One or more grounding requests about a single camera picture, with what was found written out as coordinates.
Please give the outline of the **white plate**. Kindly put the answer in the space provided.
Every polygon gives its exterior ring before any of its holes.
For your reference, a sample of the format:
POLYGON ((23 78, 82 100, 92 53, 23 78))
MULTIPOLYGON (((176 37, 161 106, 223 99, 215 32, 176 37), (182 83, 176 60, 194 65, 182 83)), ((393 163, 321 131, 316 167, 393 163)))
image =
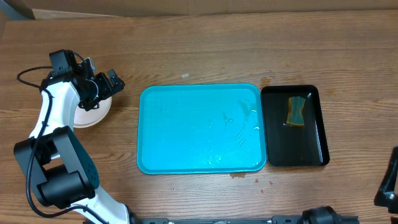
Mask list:
POLYGON ((74 128, 87 128, 99 123, 109 112, 112 98, 100 101, 98 109, 85 111, 79 107, 75 110, 74 128))

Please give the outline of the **yellow green sponge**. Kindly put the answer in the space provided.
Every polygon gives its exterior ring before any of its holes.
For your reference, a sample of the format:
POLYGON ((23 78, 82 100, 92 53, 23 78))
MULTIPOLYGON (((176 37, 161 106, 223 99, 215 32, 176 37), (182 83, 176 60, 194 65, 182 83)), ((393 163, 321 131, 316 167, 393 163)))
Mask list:
POLYGON ((303 109, 305 105, 305 98, 301 96, 293 96, 288 99, 288 112, 286 125, 288 126, 296 126, 303 127, 304 126, 304 118, 303 118, 303 109))

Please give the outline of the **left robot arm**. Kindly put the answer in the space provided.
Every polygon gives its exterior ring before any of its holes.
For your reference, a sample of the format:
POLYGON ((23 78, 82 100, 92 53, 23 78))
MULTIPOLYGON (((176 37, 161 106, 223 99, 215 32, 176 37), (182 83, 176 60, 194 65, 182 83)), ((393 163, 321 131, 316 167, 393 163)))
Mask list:
POLYGON ((80 55, 72 50, 49 58, 50 72, 37 87, 42 95, 37 124, 14 146, 30 208, 44 218, 74 211, 92 223, 134 223, 128 206, 100 186, 96 166, 73 132, 77 108, 98 109, 125 83, 114 70, 95 74, 91 60, 77 62, 80 55))

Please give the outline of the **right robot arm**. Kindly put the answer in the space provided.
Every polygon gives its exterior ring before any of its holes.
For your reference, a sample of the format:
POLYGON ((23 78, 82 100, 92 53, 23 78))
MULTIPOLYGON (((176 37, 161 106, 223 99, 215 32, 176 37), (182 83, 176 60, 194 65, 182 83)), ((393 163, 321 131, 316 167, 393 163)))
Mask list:
MULTIPOLYGON (((386 174, 377 190, 374 204, 386 207, 389 213, 397 214, 397 146, 393 148, 386 174)), ((302 213, 303 224, 359 224, 358 217, 348 217, 337 214, 331 207, 318 207, 302 213)))

